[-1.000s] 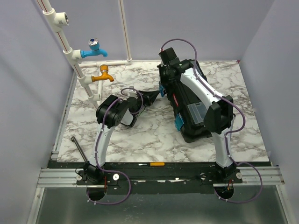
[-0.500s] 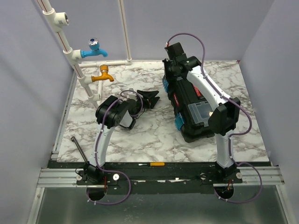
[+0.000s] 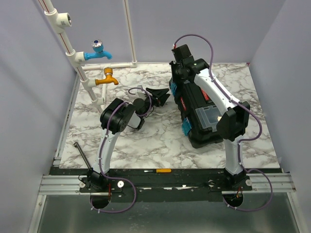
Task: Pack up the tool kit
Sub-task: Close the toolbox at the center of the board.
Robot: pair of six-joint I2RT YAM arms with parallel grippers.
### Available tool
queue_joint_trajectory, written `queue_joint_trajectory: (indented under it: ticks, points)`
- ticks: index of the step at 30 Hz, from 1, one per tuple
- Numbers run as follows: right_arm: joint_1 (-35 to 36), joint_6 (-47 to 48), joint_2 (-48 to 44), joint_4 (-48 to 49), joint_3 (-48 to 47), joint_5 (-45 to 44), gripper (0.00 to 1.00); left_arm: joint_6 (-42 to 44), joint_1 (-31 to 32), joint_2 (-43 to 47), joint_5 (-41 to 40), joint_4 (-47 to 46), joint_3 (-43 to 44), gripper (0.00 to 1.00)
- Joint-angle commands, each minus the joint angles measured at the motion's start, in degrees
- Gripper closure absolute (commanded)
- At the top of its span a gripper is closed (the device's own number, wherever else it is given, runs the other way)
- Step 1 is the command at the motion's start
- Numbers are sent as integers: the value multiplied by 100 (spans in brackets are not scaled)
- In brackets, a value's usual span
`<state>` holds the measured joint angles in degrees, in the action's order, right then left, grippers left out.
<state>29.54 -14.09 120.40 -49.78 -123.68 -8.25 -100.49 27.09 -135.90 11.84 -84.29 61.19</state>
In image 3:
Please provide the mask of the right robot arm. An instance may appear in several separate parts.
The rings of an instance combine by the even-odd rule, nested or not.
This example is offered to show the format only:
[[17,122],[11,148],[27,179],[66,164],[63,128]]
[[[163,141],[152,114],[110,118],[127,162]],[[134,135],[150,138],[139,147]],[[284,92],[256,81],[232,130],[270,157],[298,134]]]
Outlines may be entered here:
[[225,145],[224,186],[235,190],[245,175],[240,143],[249,122],[250,104],[233,96],[212,71],[212,63],[194,59],[188,45],[173,46],[169,82],[183,121],[182,129],[194,148]]

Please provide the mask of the white PVC pipe frame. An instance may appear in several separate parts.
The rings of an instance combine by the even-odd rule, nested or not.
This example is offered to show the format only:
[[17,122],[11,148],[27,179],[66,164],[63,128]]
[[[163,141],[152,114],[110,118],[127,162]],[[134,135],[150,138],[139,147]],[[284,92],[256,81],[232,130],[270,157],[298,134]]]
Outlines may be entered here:
[[[96,79],[89,79],[84,72],[82,64],[87,62],[84,59],[84,52],[83,51],[76,52],[75,49],[72,47],[70,40],[66,34],[66,28],[72,26],[72,20],[69,13],[59,13],[50,0],[39,0],[38,3],[41,6],[43,13],[46,16],[61,46],[63,47],[65,55],[67,56],[69,62],[71,63],[72,67],[74,68],[78,77],[80,78],[83,88],[88,93],[91,99],[91,103],[99,112],[102,112],[103,111],[102,105],[104,105],[105,103],[104,97],[99,98],[95,95],[93,88],[97,86],[95,84]],[[126,68],[126,67],[135,68],[138,65],[131,25],[129,3],[127,0],[123,1],[123,8],[129,34],[132,62],[109,64],[108,67],[111,67],[112,69]]]

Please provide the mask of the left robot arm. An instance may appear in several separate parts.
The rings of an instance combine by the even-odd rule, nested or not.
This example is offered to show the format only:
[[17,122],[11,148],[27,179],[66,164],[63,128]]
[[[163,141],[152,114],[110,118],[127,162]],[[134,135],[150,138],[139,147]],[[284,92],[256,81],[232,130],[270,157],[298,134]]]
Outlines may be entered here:
[[132,94],[132,90],[136,90],[138,95],[132,103],[116,98],[100,116],[102,137],[97,159],[86,174],[87,181],[98,192],[107,188],[108,178],[105,175],[110,170],[112,152],[121,132],[126,127],[140,130],[153,107],[162,107],[170,96],[167,88],[143,89],[142,86],[138,86],[130,88],[129,94]]

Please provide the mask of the black plastic toolbox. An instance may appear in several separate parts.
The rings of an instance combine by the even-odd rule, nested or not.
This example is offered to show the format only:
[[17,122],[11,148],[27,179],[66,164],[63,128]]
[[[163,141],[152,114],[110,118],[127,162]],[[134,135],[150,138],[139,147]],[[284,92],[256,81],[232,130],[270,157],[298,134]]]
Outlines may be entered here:
[[223,142],[216,129],[221,114],[214,102],[198,85],[177,77],[177,63],[171,61],[169,65],[172,71],[170,90],[181,114],[182,132],[192,147],[198,149]]

